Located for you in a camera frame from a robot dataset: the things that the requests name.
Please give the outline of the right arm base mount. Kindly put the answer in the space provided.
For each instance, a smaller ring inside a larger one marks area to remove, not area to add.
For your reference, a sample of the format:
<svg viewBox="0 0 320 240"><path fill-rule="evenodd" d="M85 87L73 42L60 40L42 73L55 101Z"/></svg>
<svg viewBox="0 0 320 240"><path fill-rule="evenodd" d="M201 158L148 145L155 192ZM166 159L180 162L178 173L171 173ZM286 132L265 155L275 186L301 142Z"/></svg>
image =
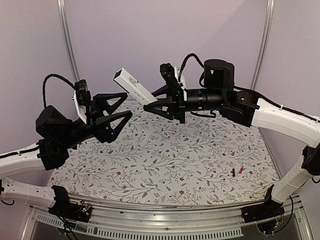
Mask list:
<svg viewBox="0 0 320 240"><path fill-rule="evenodd" d="M289 196L289 199L291 201L290 215L288 217L287 222L282 226L282 228L279 228L279 226L283 223L283 220L285 218L285 210L283 207L283 203L278 203L272 200L273 188L274 185L271 185L268 188L263 203L243 207L241 209L241 217L244 219L245 223L262 221L268 218L275 218L279 216L279 219L259 223L256 225L259 232L267 236L282 231L290 223L294 210L293 198Z"/></svg>

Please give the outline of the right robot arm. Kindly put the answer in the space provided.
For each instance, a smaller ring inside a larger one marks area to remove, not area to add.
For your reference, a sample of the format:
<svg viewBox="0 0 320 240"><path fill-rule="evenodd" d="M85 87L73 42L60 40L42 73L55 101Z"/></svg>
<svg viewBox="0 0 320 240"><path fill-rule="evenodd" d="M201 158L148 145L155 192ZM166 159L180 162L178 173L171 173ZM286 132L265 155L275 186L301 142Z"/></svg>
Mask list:
<svg viewBox="0 0 320 240"><path fill-rule="evenodd" d="M166 95L143 109L169 120L185 122L185 113L218 111L219 114L246 127L272 130L305 143L302 156L278 182L272 184L258 213L269 218L282 203L308 180L320 174L320 119L274 103L262 94L234 85L235 67L221 59L208 59L202 65L199 89L184 89L182 75L175 76L169 63L160 66L166 85L153 93Z"/></svg>

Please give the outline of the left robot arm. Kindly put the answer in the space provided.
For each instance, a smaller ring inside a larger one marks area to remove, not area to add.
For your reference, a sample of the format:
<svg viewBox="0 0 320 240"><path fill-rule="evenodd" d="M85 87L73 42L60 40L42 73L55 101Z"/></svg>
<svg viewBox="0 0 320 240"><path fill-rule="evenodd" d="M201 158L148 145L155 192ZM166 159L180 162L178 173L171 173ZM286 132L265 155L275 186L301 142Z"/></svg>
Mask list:
<svg viewBox="0 0 320 240"><path fill-rule="evenodd" d="M63 216L74 213L64 187L42 187L18 182L11 176L32 172L49 171L63 166L69 158L69 150L76 149L87 139L111 143L132 117L127 110L116 109L127 98L126 93L97 94L75 93L74 104L78 119L66 118L52 105L48 105L36 119L36 131L42 136L38 142L0 156L0 199L20 201L55 209Z"/></svg>

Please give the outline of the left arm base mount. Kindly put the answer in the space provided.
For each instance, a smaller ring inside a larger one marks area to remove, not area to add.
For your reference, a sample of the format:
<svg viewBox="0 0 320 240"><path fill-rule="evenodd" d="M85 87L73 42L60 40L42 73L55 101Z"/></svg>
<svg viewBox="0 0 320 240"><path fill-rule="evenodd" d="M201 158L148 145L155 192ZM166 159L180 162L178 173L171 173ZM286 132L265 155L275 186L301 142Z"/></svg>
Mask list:
<svg viewBox="0 0 320 240"><path fill-rule="evenodd" d="M92 215L92 205L84 200L72 203L67 190L62 186L53 185L55 203L48 212L57 217L88 223Z"/></svg>

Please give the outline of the white remote control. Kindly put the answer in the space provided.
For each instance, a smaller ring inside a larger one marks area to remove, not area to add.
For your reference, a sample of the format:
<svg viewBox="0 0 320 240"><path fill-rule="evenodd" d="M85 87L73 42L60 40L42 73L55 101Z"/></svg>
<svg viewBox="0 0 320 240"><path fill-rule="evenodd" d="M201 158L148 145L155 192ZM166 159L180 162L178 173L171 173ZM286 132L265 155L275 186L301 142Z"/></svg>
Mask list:
<svg viewBox="0 0 320 240"><path fill-rule="evenodd" d="M148 105L157 101L138 80L136 80L128 71L121 68L115 73L113 81L129 93L136 101L142 105Z"/></svg>

